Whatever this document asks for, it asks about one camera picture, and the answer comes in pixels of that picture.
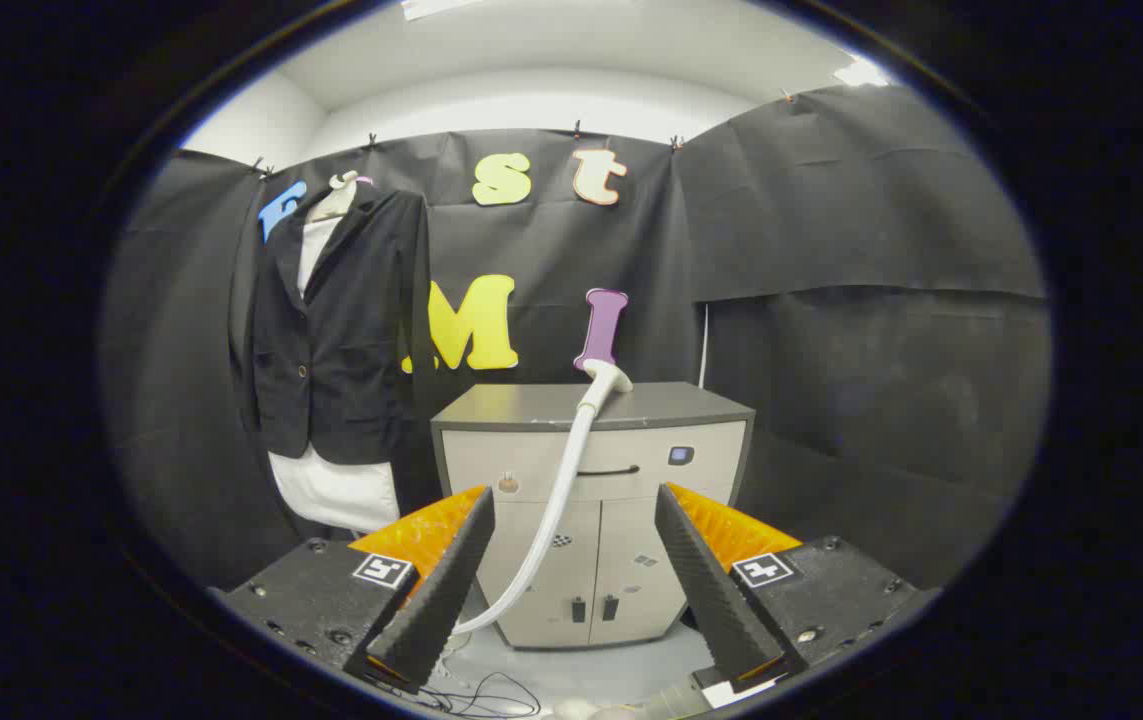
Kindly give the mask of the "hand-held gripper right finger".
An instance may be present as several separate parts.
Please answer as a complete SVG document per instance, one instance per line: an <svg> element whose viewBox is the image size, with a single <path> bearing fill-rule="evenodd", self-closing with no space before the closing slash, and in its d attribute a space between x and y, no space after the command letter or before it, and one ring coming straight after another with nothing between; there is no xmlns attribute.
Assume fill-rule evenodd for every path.
<svg viewBox="0 0 1143 720"><path fill-rule="evenodd" d="M840 536L799 541L677 483L658 488L654 525L734 691L850 655L940 594Z"/></svg>

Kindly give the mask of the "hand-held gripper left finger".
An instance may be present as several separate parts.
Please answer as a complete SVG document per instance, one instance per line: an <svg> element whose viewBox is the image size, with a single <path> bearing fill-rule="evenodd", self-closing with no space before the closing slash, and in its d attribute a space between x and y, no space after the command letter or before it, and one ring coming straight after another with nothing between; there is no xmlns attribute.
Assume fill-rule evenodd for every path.
<svg viewBox="0 0 1143 720"><path fill-rule="evenodd" d="M419 691L495 529L475 486L360 539L312 538L216 597L286 650L363 682Z"/></svg>

